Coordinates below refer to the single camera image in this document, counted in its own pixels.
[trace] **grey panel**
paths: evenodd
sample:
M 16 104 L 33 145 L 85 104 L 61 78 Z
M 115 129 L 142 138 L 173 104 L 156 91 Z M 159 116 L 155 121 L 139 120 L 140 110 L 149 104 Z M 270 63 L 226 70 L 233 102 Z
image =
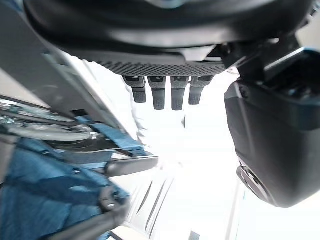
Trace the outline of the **grey panel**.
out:
M 37 98 L 32 92 L 14 80 L 10 75 L 0 69 L 0 95 L 9 98 L 16 98 L 42 107 L 48 107 L 43 101 Z
M 83 109 L 97 121 L 119 126 L 112 114 L 98 106 L 76 75 L 70 76 L 75 78 L 77 87 L 53 67 L 46 57 L 54 55 L 53 50 L 50 52 L 24 20 L 5 4 L 0 4 L 0 21 L 0 68 L 54 109 L 65 113 Z M 59 60 L 64 61 L 58 59 L 58 64 L 66 64 Z

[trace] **blue fabric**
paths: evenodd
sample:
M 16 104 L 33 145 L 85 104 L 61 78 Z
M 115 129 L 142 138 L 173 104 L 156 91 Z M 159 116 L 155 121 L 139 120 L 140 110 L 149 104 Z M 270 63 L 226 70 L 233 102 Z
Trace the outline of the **blue fabric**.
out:
M 64 151 L 61 155 L 69 163 L 75 164 L 91 164 L 91 163 L 106 163 L 108 162 L 115 151 L 98 151 L 87 153 L 75 153 Z
M 1 190 L 0 239 L 37 240 L 99 215 L 98 197 L 106 186 L 113 186 L 119 202 L 128 197 L 106 177 L 61 162 L 41 141 L 22 138 Z
M 144 147 L 140 142 L 132 139 L 129 135 L 122 133 L 120 130 L 102 123 L 91 124 L 91 126 L 115 142 L 121 149 L 129 152 L 136 151 L 137 154 L 143 156 L 146 155 Z

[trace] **blue cloth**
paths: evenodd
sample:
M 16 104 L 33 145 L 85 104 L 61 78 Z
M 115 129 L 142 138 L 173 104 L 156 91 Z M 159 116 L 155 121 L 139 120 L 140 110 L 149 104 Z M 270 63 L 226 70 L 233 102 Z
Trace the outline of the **blue cloth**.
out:
M 98 197 L 106 186 L 119 202 L 128 197 L 106 177 L 61 162 L 41 141 L 22 138 L 1 190 L 0 239 L 37 240 L 99 215 Z
M 106 163 L 108 162 L 115 151 L 100 151 L 88 153 L 75 153 L 70 151 L 63 151 L 61 155 L 69 163 L 75 164 L 92 164 L 92 163 Z
M 100 133 L 107 136 L 121 149 L 126 151 L 140 151 L 144 147 L 138 141 L 132 139 L 129 135 L 122 133 L 120 130 L 104 125 L 102 123 L 91 124 L 95 129 L 99 130 Z

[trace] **black cover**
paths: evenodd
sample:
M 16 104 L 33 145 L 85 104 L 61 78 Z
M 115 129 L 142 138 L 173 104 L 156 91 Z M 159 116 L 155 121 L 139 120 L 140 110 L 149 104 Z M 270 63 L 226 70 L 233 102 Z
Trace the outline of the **black cover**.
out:
M 313 0 L 24 0 L 33 28 L 81 59 L 124 76 L 214 76 L 216 44 L 280 37 L 306 22 Z
M 262 200 L 291 207 L 320 189 L 320 54 L 305 51 L 261 82 L 238 80 L 225 94 L 238 175 Z
M 110 160 L 105 165 L 105 175 L 108 178 L 124 176 L 150 170 L 157 166 L 157 156 L 138 156 L 124 159 Z

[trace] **black plastic housing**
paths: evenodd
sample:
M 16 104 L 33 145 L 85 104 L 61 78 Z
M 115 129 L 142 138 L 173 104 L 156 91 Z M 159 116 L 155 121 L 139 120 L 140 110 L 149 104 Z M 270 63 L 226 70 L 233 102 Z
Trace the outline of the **black plastic housing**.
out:
M 314 0 L 24 0 L 30 25 L 63 51 L 123 76 L 214 76 L 216 45 L 280 38 L 307 21 Z
M 281 208 L 320 190 L 320 54 L 286 62 L 272 79 L 238 80 L 224 95 L 239 177 Z

